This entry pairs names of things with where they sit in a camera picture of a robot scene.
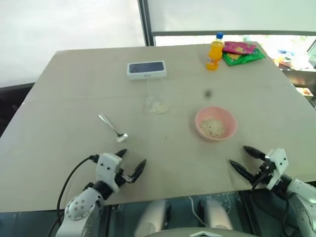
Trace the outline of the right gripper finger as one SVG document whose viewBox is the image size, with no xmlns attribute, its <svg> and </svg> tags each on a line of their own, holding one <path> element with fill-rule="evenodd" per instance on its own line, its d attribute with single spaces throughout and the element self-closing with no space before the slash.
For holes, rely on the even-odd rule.
<svg viewBox="0 0 316 237">
<path fill-rule="evenodd" d="M 246 151 L 248 155 L 250 155 L 253 158 L 266 159 L 266 154 L 254 147 L 243 146 L 243 149 Z"/>
<path fill-rule="evenodd" d="M 229 160 L 229 163 L 232 165 L 232 167 L 235 169 L 235 171 L 240 174 L 243 178 L 245 178 L 250 184 L 253 184 L 254 176 L 249 173 L 245 167 L 243 167 L 240 163 Z"/>
</svg>

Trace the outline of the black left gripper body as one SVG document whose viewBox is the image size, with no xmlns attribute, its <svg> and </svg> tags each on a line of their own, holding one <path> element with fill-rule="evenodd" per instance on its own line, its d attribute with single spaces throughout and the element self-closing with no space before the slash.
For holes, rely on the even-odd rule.
<svg viewBox="0 0 316 237">
<path fill-rule="evenodd" d="M 118 186 L 122 186 L 125 183 L 132 183 L 132 178 L 129 175 L 125 174 L 124 170 L 122 168 L 120 168 L 118 170 L 118 173 L 115 176 L 115 183 Z"/>
</svg>

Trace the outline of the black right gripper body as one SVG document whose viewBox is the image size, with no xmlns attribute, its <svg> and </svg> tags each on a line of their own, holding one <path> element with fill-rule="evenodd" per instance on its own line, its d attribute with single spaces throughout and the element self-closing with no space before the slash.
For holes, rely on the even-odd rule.
<svg viewBox="0 0 316 237">
<path fill-rule="evenodd" d="M 259 167 L 259 171 L 254 176 L 253 184 L 269 184 L 274 170 L 276 169 L 276 165 L 269 158 L 266 158 L 262 165 Z"/>
</svg>

